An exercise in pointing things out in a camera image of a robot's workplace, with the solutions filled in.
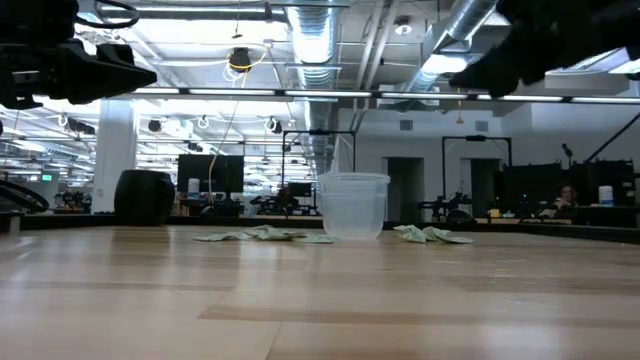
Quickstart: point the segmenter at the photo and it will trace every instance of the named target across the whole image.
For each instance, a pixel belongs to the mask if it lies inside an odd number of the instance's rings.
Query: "wooden table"
[[[253,218],[256,219],[287,219],[284,215],[255,215]],[[322,221],[322,216],[302,216],[302,215],[289,215],[289,220],[320,220]]]
[[[638,246],[191,240],[229,230],[0,237],[0,358],[640,358]]]

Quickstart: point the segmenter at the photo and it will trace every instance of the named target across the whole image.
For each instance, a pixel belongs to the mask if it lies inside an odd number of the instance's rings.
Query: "computer monitor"
[[[525,198],[530,203],[553,201],[562,180],[560,163],[505,167],[504,200],[511,205]]]
[[[178,157],[178,191],[188,191],[189,179],[200,179],[200,192],[209,191],[209,166],[214,155],[180,155]],[[244,191],[244,156],[218,156],[211,171],[211,191]]]
[[[289,191],[293,197],[311,197],[311,183],[289,183]]]

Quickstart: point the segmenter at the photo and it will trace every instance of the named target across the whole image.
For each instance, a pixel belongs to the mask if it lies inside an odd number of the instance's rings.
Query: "wall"
[[[616,130],[592,134],[549,134],[513,138],[513,161],[516,165],[544,164],[561,160],[568,167],[562,144],[573,151],[573,160],[582,162],[598,149]],[[633,159],[640,171],[640,121],[611,143],[599,156],[601,160]]]
[[[462,188],[471,191],[470,181],[463,181],[463,159],[505,159],[506,144],[491,141],[471,143],[462,140],[447,142],[447,196]],[[339,152],[338,168],[350,171],[345,151]],[[356,171],[382,174],[383,158],[405,157],[424,159],[424,201],[442,195],[442,152],[439,138],[386,139],[358,136],[356,143]]]
[[[353,111],[340,109],[340,128],[349,128]],[[493,117],[491,111],[462,111],[463,123],[457,123],[458,111],[442,114],[440,111],[409,111],[399,113],[393,110],[369,110],[365,114],[358,135],[364,137],[384,136],[385,138],[422,139],[426,136],[466,136],[476,134],[476,121],[487,121],[489,131],[486,136],[502,134],[500,118]],[[412,120],[412,131],[401,131],[400,120]]]

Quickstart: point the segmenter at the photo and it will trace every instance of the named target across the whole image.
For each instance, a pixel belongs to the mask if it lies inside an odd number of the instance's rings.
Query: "ductwork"
[[[272,21],[287,23],[287,15],[281,7],[228,5],[220,6],[203,2],[180,2],[178,5],[169,5],[158,2],[127,1],[128,5],[135,6],[142,19],[159,20],[233,20],[233,21]],[[108,19],[128,19],[131,13],[127,10],[110,6],[98,6],[100,17]]]
[[[455,42],[469,40],[491,16],[497,3],[498,0],[457,0],[451,9],[451,16],[444,20],[444,31],[438,31],[439,24],[436,24],[426,34],[425,44],[428,44],[428,48],[423,48],[423,51],[428,57],[425,65],[434,52]],[[426,71],[425,65],[403,86],[403,91],[427,92],[431,88],[440,74]]]
[[[338,10],[326,7],[288,7],[286,13],[291,24],[291,39],[296,61],[318,65],[335,59]],[[332,89],[335,86],[334,69],[299,68],[298,77],[303,89]],[[304,104],[305,122],[309,130],[331,130],[333,106],[330,102],[307,101]],[[333,137],[310,137],[313,163],[317,174],[329,171],[333,151],[327,142]]]
[[[326,6],[269,8],[239,6],[207,6],[205,3],[181,2],[181,6],[127,1],[135,6],[143,19],[172,20],[240,20],[277,21],[290,23],[292,45],[296,61],[301,64],[319,65],[335,61],[338,9]],[[103,6],[99,14],[105,18],[129,18],[127,11]],[[303,89],[332,89],[335,87],[336,70],[322,68],[298,68],[300,86]],[[310,130],[331,130],[334,124],[334,108],[330,102],[305,102],[305,122]],[[335,143],[331,137],[311,137],[312,158],[316,172],[327,172],[331,166],[332,151],[327,147]]]

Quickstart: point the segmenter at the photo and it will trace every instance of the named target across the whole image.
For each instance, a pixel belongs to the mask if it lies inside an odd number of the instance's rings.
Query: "black trash can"
[[[175,188],[169,174],[151,170],[125,170],[114,198],[118,222],[129,226],[158,226],[173,208]]]

